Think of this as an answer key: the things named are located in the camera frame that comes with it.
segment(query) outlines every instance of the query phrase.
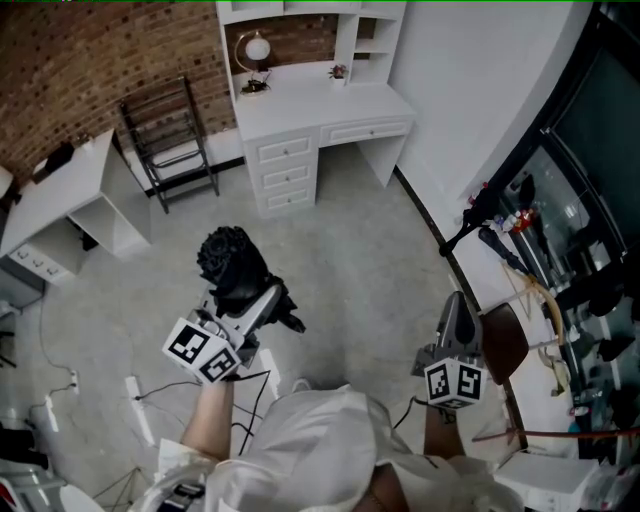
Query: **brick wall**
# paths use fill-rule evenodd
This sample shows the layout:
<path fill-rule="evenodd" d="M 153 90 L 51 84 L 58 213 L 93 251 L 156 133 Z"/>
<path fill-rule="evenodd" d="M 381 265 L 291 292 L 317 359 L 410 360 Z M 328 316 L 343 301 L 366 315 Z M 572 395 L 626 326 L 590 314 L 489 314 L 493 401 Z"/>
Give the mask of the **brick wall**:
<path fill-rule="evenodd" d="M 291 16 L 258 25 L 274 64 L 284 64 L 331 59 L 336 23 Z M 118 100 L 180 74 L 207 133 L 235 127 L 211 3 L 2 5 L 0 164 L 24 182 L 60 142 L 83 132 L 116 127 L 126 146 Z"/>
<path fill-rule="evenodd" d="M 227 25 L 225 32 L 227 34 L 227 48 L 233 55 L 235 44 L 244 32 L 259 30 L 271 45 L 271 53 L 267 58 L 267 64 L 271 67 L 333 60 L 337 29 L 338 15 L 332 14 L 283 16 L 243 21 Z M 238 48 L 238 55 L 241 57 L 244 56 L 244 46 L 245 42 L 243 41 Z M 242 62 L 248 67 L 252 65 L 246 57 Z M 231 72 L 234 75 L 244 72 L 244 69 L 236 64 L 233 57 L 231 57 Z"/>

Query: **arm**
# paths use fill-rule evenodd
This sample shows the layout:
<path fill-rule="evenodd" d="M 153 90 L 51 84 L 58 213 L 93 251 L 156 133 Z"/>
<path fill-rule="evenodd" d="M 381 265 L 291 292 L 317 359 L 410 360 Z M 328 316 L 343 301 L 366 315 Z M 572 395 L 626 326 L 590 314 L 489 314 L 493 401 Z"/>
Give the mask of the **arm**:
<path fill-rule="evenodd" d="M 450 459 L 464 455 L 455 411 L 427 406 L 427 424 L 424 432 L 424 454 Z"/>
<path fill-rule="evenodd" d="M 222 462 L 231 452 L 233 383 L 202 386 L 196 410 L 181 443 Z"/>

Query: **white box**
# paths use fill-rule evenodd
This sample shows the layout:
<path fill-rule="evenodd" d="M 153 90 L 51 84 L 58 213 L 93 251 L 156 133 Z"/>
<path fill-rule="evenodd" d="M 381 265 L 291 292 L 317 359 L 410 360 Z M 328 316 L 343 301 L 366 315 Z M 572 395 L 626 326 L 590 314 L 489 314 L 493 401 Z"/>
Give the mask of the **white box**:
<path fill-rule="evenodd" d="M 429 405 L 460 409 L 482 399 L 487 383 L 487 370 L 446 358 L 427 366 L 424 377 Z"/>
<path fill-rule="evenodd" d="M 180 318 L 162 351 L 204 383 L 214 383 L 240 366 L 240 358 L 225 339 Z"/>
<path fill-rule="evenodd" d="M 574 512 L 597 470 L 597 460 L 516 453 L 493 476 L 517 492 L 526 507 L 539 512 Z"/>

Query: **floor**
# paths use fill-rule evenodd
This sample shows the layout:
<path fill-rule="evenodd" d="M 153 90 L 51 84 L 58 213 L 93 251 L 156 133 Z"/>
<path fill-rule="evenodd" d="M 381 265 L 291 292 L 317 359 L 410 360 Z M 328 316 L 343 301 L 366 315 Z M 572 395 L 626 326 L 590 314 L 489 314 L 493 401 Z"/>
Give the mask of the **floor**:
<path fill-rule="evenodd" d="M 0 415 L 24 418 L 29 404 L 69 383 L 66 370 L 47 363 L 40 342 L 53 363 L 77 370 L 79 394 L 53 397 L 60 431 L 52 432 L 45 408 L 33 409 L 32 417 L 57 473 L 90 495 L 134 467 L 143 473 L 134 497 L 152 478 L 157 448 L 141 437 L 124 379 L 136 375 L 142 392 L 188 379 L 160 347 L 202 296 L 196 254 L 218 226 L 247 231 L 307 326 L 302 335 L 282 325 L 259 331 L 262 349 L 270 351 L 265 361 L 272 359 L 277 370 L 259 412 L 300 376 L 318 386 L 348 381 L 383 402 L 394 421 L 412 395 L 424 395 L 411 365 L 418 347 L 433 339 L 453 281 L 397 179 L 383 189 L 357 148 L 345 145 L 322 152 L 315 208 L 260 219 L 244 167 L 220 174 L 220 190 L 219 198 L 205 193 L 175 203 L 168 216 L 151 201 L 150 248 L 127 262 L 101 248 L 91 251 L 78 278 L 51 287 L 17 319 L 19 368 L 0 371 Z M 251 371 L 261 367 L 257 361 Z M 236 404 L 253 407 L 261 384 L 237 384 Z M 197 392 L 178 386 L 146 400 L 156 439 L 179 439 Z M 248 424 L 248 418 L 234 410 L 235 421 Z M 399 429 L 416 451 L 423 425 L 424 410 L 414 407 Z M 234 450 L 243 437 L 237 430 Z M 106 505 L 116 496 L 112 491 L 99 501 Z"/>

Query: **white desk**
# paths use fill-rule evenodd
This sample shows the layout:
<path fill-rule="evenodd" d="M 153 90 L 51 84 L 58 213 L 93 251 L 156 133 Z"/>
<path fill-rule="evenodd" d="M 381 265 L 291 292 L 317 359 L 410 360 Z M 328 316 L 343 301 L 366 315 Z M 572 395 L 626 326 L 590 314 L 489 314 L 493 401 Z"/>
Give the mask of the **white desk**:
<path fill-rule="evenodd" d="M 331 62 L 274 68 L 266 93 L 238 95 L 234 109 L 263 217 L 313 206 L 318 149 L 356 142 L 386 186 L 413 110 L 387 84 L 332 86 Z M 234 76 L 235 90 L 246 74 Z"/>
<path fill-rule="evenodd" d="M 76 274 L 82 255 L 69 217 L 117 257 L 150 242 L 149 199 L 114 145 L 113 130 L 76 149 L 71 160 L 39 184 L 29 183 L 14 205 L 0 256 L 58 282 Z"/>

